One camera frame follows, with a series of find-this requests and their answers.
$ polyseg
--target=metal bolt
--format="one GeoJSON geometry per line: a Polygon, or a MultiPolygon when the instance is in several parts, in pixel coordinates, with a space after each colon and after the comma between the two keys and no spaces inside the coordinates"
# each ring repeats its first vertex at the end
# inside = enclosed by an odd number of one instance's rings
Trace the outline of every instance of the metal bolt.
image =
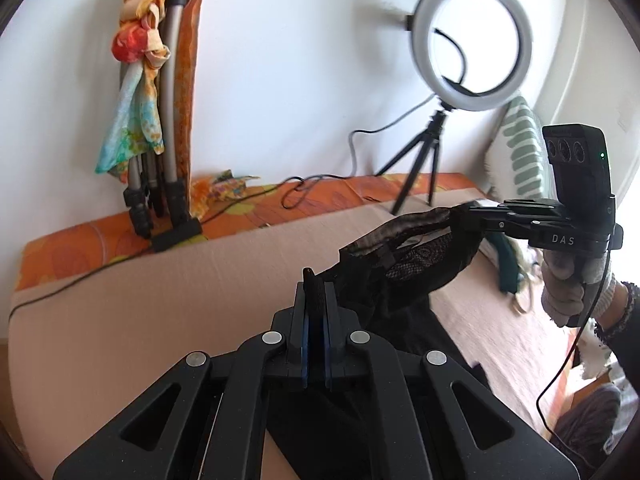
{"type": "Polygon", "coordinates": [[[351,332],[351,335],[349,337],[354,343],[357,343],[359,345],[364,345],[364,343],[368,343],[369,339],[371,339],[371,336],[367,332],[364,332],[364,330],[356,330],[356,332],[351,332]]]}
{"type": "Polygon", "coordinates": [[[202,366],[206,362],[207,356],[202,352],[191,352],[189,355],[187,355],[187,364],[194,368],[202,366]]]}
{"type": "Polygon", "coordinates": [[[432,365],[440,366],[447,362],[447,356],[440,350],[431,350],[431,352],[427,354],[427,361],[432,365]]]}
{"type": "Polygon", "coordinates": [[[267,345],[277,345],[280,341],[282,341],[282,334],[280,332],[265,332],[262,334],[262,340],[267,343],[267,345]]]}

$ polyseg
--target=beige cloth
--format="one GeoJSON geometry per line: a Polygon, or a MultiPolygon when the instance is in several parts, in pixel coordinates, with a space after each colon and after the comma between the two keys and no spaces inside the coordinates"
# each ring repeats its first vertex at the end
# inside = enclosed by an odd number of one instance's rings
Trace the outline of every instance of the beige cloth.
{"type": "MultiPolygon", "coordinates": [[[[478,195],[455,190],[435,200],[450,206],[478,195]]],[[[424,209],[424,201],[407,200],[407,212],[424,209]]],[[[273,314],[292,305],[303,267],[332,266],[338,249],[390,218],[376,204],[177,248],[125,262],[18,311],[9,326],[12,393],[37,471],[51,478],[67,455],[189,352],[233,351],[268,330],[273,314]]],[[[61,283],[22,291],[14,304],[61,283]]],[[[538,428],[535,397],[561,364],[567,336],[539,305],[516,316],[508,301],[481,254],[432,294],[464,357],[481,362],[497,397],[538,428]]],[[[273,441],[265,446],[262,478],[295,478],[273,441]]]]}

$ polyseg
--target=black tripod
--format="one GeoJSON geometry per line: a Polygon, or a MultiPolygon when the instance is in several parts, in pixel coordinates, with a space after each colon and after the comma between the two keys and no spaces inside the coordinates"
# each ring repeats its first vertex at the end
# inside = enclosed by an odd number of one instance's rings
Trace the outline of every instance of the black tripod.
{"type": "Polygon", "coordinates": [[[429,152],[433,148],[433,165],[431,166],[431,183],[429,184],[429,205],[433,201],[433,193],[435,192],[435,184],[436,184],[436,176],[438,174],[438,161],[440,158],[440,133],[442,132],[442,126],[444,125],[444,121],[447,118],[447,112],[453,110],[453,107],[440,102],[442,106],[442,110],[438,110],[431,121],[427,125],[426,129],[419,134],[417,134],[411,142],[409,142],[402,150],[398,152],[398,154],[392,158],[388,163],[385,164],[384,168],[382,168],[379,172],[376,173],[376,176],[380,176],[389,171],[393,166],[395,166],[407,153],[409,153],[415,146],[422,143],[422,147],[418,152],[418,155],[415,157],[415,162],[409,175],[404,181],[404,186],[400,190],[400,194],[396,199],[396,203],[391,210],[391,214],[396,215],[407,195],[411,191],[411,188],[414,186],[415,179],[418,177],[418,173],[422,169],[424,165],[424,161],[427,160],[427,156],[429,152]]]}

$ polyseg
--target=striped pillow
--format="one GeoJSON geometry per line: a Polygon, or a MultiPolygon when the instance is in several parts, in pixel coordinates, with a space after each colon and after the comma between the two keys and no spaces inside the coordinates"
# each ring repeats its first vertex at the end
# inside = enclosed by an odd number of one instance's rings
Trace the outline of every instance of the striped pillow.
{"type": "Polygon", "coordinates": [[[542,126],[524,97],[517,96],[502,118],[484,166],[500,202],[514,198],[552,196],[551,172],[542,126]]]}

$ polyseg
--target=hand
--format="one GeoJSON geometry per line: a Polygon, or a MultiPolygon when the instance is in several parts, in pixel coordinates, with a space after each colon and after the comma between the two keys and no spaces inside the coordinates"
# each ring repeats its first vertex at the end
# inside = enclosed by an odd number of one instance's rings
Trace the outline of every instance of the hand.
{"type": "Polygon", "coordinates": [[[611,305],[619,285],[611,272],[611,265],[608,269],[604,268],[606,255],[584,264],[581,281],[585,285],[582,286],[574,278],[575,257],[572,254],[558,251],[543,251],[543,254],[542,277],[545,288],[542,291],[542,307],[556,325],[565,326],[571,316],[591,307],[604,274],[602,292],[591,314],[600,318],[611,305]]]}

